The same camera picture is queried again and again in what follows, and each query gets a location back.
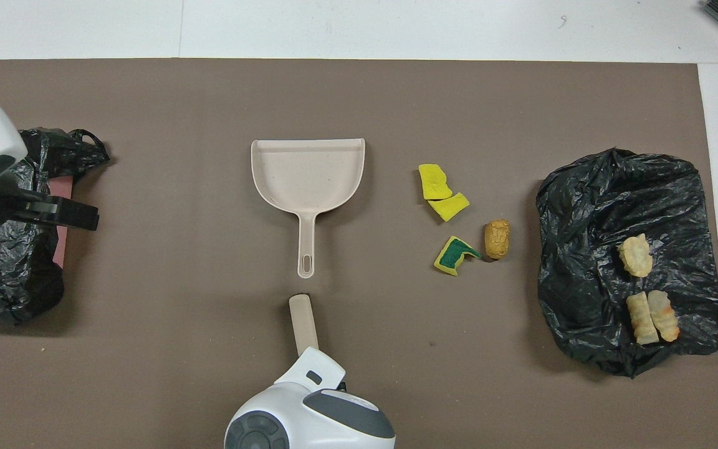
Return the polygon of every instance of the green scrubbing pad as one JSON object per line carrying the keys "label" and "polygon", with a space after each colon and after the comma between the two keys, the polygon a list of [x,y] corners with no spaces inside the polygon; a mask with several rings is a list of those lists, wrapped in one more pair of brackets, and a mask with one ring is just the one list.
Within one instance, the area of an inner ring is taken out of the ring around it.
{"label": "green scrubbing pad", "polygon": [[465,254],[469,254],[474,258],[482,258],[481,253],[473,249],[467,242],[457,238],[457,236],[451,236],[445,247],[442,248],[442,252],[439,253],[439,256],[436,256],[434,266],[451,276],[458,276],[459,273],[456,272],[456,268],[464,262]]}

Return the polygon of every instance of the white floor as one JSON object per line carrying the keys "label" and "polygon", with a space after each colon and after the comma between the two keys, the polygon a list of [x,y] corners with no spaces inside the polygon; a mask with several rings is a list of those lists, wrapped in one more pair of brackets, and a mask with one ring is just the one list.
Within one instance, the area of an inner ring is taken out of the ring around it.
{"label": "white floor", "polygon": [[695,62],[718,224],[718,23],[697,0],[0,0],[0,59]]}

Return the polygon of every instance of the black garbage bag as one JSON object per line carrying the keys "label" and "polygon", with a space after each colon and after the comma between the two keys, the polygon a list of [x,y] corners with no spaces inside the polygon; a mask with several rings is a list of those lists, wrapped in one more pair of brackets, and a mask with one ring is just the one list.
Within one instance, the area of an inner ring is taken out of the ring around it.
{"label": "black garbage bag", "polygon": [[[11,168],[19,188],[49,193],[49,179],[74,176],[109,161],[102,142],[85,130],[21,131],[27,157]],[[89,137],[92,143],[84,142]],[[55,262],[57,227],[7,221],[0,226],[0,323],[19,324],[62,298],[62,268]]]}
{"label": "black garbage bag", "polygon": [[[542,182],[538,300],[559,349],[604,372],[631,378],[672,354],[718,349],[718,275],[706,196],[694,165],[618,148],[582,157]],[[628,273],[618,247],[646,234],[653,270]],[[681,334],[641,346],[626,298],[669,294]]]}

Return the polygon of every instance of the yellow sponge piece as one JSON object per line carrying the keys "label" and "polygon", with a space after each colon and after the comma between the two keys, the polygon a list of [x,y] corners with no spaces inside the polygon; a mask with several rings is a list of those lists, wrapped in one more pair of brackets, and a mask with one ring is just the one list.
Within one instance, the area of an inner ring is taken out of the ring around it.
{"label": "yellow sponge piece", "polygon": [[434,266],[451,276],[458,276],[456,268],[464,262],[464,255],[469,254],[474,258],[481,259],[481,253],[473,249],[466,241],[451,236],[439,256],[436,256]]}
{"label": "yellow sponge piece", "polygon": [[442,217],[442,220],[449,221],[451,218],[456,216],[457,213],[461,212],[463,208],[470,205],[470,201],[467,200],[461,193],[442,201],[429,201],[428,204],[436,210],[436,213]]}
{"label": "yellow sponge piece", "polygon": [[423,183],[423,198],[427,200],[444,200],[453,191],[448,187],[448,176],[437,164],[420,164],[417,167],[419,180]]}

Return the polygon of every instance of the dustpan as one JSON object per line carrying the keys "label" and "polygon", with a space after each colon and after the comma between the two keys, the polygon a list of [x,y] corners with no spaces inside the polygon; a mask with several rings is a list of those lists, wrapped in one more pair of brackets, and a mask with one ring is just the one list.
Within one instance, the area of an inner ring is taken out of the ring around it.
{"label": "dustpan", "polygon": [[314,274],[314,221],[345,204],[365,167],[365,139],[254,140],[251,172],[265,201],[299,217],[297,272]]}

